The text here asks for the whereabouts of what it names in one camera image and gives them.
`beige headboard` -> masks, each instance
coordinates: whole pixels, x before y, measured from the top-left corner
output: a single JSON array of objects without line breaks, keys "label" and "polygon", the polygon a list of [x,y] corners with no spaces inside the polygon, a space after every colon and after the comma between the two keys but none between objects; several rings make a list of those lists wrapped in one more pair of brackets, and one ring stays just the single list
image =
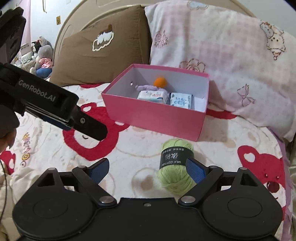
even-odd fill
[{"label": "beige headboard", "polygon": [[[59,56],[63,40],[75,34],[107,15],[122,11],[133,5],[148,6],[160,0],[82,0],[69,14],[57,36],[54,47],[54,59]],[[254,15],[236,0],[200,0],[210,5],[225,7],[245,15]]]}]

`gray plush toy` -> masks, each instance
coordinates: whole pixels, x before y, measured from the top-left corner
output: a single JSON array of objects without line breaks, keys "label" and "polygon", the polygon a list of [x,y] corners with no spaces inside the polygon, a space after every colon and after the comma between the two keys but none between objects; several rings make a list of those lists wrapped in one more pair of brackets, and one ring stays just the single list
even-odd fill
[{"label": "gray plush toy", "polygon": [[39,37],[39,42],[41,44],[41,47],[39,48],[36,57],[35,67],[32,67],[30,69],[30,73],[45,78],[52,71],[51,60],[53,58],[53,50],[52,47],[48,44],[48,41],[44,37]]}]

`bear nose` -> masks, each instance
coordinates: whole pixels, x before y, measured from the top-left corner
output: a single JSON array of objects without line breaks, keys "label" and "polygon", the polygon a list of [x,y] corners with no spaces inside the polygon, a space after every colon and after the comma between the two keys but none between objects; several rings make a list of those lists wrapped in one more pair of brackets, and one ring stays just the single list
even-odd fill
[{"label": "bear nose", "polygon": [[279,190],[279,184],[276,182],[268,182],[267,190],[270,191],[271,193],[276,193]]}]

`bed sheet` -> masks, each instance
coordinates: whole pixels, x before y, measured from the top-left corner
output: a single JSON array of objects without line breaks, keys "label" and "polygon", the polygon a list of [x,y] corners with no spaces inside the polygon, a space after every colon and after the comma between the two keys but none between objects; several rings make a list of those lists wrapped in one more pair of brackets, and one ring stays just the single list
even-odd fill
[{"label": "bed sheet", "polygon": [[[172,195],[157,179],[162,144],[173,137],[114,122],[108,117],[101,92],[108,86],[65,87],[79,96],[81,109],[104,123],[108,135],[94,140],[78,131],[63,131],[29,114],[20,118],[15,145],[0,156],[10,172],[30,167],[40,172],[49,167],[71,171],[90,166],[106,157],[110,171],[99,184],[117,201],[121,197],[159,198]],[[283,144],[267,129],[259,128],[227,111],[209,104],[198,142],[191,142],[195,159],[225,171],[249,168],[277,199],[283,221],[276,233],[279,240],[291,238],[291,191]]]}]

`orange pom-pom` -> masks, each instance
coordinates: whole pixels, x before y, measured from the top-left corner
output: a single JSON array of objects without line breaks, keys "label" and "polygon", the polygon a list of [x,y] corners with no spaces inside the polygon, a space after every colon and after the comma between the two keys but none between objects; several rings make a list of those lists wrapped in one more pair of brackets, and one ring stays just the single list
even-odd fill
[{"label": "orange pom-pom", "polygon": [[153,83],[154,86],[158,88],[164,88],[167,85],[166,79],[164,77],[158,77]]}]

